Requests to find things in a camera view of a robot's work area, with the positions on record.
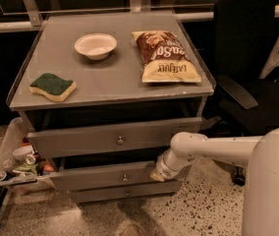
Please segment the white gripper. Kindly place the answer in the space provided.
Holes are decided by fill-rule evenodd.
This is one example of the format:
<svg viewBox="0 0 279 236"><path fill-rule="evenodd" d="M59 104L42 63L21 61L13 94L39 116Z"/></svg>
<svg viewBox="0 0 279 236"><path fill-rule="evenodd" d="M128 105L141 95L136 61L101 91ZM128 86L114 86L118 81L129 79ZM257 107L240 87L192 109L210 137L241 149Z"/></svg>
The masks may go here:
<svg viewBox="0 0 279 236"><path fill-rule="evenodd" d="M150 178L158 182L164 182L174 178L178 173L177 157L163 153L158 157L156 168L151 171Z"/></svg>

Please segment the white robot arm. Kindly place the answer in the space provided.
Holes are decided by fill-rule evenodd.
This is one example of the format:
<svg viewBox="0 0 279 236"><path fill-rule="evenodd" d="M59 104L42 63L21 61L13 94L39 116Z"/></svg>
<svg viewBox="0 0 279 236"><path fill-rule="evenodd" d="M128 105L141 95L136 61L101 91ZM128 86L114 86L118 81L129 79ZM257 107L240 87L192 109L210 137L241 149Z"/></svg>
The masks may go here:
<svg viewBox="0 0 279 236"><path fill-rule="evenodd" d="M246 168L242 236L279 236L279 128L264 136L235 138L178 133L150 177L172 179L197 157Z"/></svg>

